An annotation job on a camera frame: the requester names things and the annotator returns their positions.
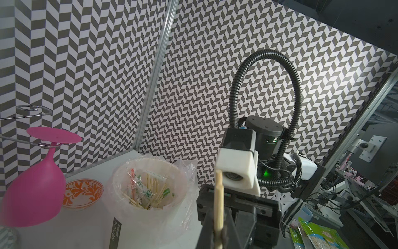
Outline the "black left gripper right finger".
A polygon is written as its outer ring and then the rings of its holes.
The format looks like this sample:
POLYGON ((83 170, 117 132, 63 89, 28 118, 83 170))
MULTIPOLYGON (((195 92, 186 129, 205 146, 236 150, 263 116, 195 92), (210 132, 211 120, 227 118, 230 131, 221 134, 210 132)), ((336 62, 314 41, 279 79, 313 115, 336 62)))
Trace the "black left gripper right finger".
POLYGON ((223 248, 224 249, 243 249, 243 245, 239 240, 239 235, 232 217, 232 211, 229 208, 224 210, 224 227, 223 227, 223 248))

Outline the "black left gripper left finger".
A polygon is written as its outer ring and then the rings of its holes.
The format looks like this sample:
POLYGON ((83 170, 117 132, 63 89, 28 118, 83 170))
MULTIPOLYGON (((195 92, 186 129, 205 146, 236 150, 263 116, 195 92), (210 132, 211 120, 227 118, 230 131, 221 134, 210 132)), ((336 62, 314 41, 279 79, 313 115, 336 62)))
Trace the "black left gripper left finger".
POLYGON ((196 249, 214 249, 214 220, 213 210, 209 210, 204 216, 202 230, 196 245, 196 249))

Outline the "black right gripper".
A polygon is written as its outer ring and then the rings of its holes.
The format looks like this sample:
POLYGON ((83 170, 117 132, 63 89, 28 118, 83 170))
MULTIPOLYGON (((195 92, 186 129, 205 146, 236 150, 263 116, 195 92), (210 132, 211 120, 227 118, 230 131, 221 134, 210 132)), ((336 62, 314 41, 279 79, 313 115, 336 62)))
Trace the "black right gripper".
MULTIPOLYGON (((206 213, 213 210, 214 189, 212 185, 203 185, 199 191, 197 211, 201 224, 206 213)), ((226 189, 224 208, 232 211, 239 240, 244 249, 272 249, 277 245, 282 220, 281 208, 277 201, 226 189)))

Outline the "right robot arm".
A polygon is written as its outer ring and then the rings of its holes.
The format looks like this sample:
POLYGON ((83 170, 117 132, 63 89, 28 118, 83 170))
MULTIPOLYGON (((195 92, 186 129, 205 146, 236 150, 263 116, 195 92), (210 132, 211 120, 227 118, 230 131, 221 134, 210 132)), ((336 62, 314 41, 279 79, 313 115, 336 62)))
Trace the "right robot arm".
POLYGON ((199 249, 272 249, 302 207, 324 167, 287 153, 298 117, 288 127, 259 116, 229 116, 216 160, 214 186, 197 198, 199 249))

